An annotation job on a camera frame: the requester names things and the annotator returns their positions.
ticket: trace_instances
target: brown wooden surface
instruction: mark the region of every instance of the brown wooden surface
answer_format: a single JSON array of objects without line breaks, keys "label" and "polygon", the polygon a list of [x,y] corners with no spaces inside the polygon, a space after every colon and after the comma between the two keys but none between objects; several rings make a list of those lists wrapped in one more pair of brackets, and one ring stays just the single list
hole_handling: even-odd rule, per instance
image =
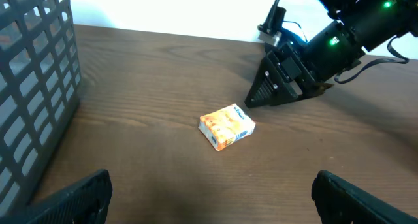
[{"label": "brown wooden surface", "polygon": [[[417,61],[374,67],[316,99],[249,110],[260,44],[75,29],[81,103],[37,200],[106,168],[107,223],[320,223],[310,191],[327,169],[418,216]],[[217,152],[199,116],[232,103],[256,130]]]}]

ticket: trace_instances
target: white background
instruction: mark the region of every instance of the white background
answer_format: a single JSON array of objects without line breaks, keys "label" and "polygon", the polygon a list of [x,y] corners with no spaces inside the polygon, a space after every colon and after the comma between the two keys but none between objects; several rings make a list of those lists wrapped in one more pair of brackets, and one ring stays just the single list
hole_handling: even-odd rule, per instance
[{"label": "white background", "polygon": [[[259,42],[257,26],[274,0],[71,0],[75,24]],[[318,0],[281,0],[285,19],[301,24],[308,39],[331,23]],[[287,28],[300,33],[295,25]],[[404,56],[418,59],[418,39],[394,41]],[[390,56],[386,44],[371,54]]]}]

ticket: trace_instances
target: tabletop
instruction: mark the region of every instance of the tabletop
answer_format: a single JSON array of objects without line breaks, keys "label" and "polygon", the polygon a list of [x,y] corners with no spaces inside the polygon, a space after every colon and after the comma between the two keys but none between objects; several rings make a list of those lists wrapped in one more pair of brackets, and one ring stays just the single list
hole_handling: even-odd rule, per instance
[{"label": "tabletop", "polygon": [[[418,216],[418,61],[378,65],[314,99],[248,109],[262,44],[75,31],[80,106],[35,200],[105,168],[107,223],[320,223],[310,192],[326,169]],[[217,152],[199,116],[233,103],[257,125]]]}]

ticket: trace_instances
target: soap box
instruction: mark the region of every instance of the soap box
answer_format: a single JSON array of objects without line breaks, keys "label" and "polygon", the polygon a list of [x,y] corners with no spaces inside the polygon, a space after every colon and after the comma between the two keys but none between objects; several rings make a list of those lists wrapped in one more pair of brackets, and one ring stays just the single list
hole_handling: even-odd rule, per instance
[{"label": "soap box", "polygon": [[251,135],[254,128],[255,122],[236,104],[201,116],[199,123],[199,130],[217,151]]}]

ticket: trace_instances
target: lattice pattern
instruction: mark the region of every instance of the lattice pattern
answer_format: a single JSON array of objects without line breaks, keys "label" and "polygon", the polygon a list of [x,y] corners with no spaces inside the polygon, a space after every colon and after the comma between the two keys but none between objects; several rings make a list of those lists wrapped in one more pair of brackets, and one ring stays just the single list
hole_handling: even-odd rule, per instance
[{"label": "lattice pattern", "polygon": [[69,6],[0,0],[0,216],[27,202],[75,108],[81,76]]}]

